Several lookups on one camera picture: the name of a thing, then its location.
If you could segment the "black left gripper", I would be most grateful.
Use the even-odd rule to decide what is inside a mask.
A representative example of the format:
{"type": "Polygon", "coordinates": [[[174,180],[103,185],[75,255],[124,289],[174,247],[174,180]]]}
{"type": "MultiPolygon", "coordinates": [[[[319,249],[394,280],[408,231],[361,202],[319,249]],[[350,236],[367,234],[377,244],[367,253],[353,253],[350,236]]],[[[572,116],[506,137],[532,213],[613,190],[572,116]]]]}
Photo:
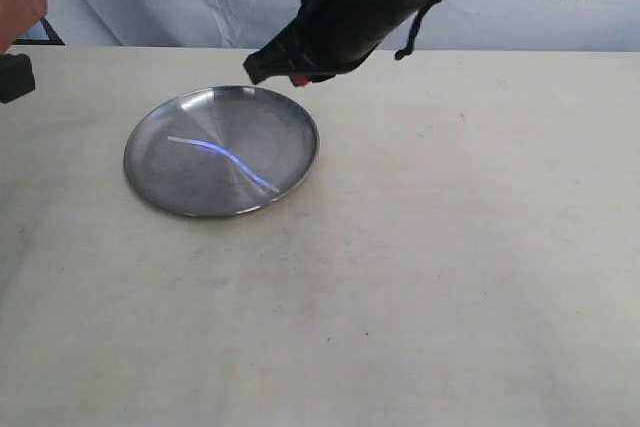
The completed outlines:
{"type": "Polygon", "coordinates": [[[31,59],[4,54],[48,13],[48,0],[0,0],[0,101],[8,104],[36,89],[31,59]]]}

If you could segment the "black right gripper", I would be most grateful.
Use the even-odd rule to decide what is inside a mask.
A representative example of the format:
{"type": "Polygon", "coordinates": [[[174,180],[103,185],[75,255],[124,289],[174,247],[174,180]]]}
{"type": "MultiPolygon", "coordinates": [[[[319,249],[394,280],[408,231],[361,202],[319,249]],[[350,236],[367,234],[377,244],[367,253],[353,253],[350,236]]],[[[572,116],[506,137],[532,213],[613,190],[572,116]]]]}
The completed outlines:
{"type": "Polygon", "coordinates": [[[287,26],[243,68],[253,85],[288,77],[294,87],[313,82],[309,75],[337,75],[359,67],[381,42],[413,17],[396,60],[413,53],[426,13],[441,0],[327,0],[314,9],[297,31],[287,26]]]}

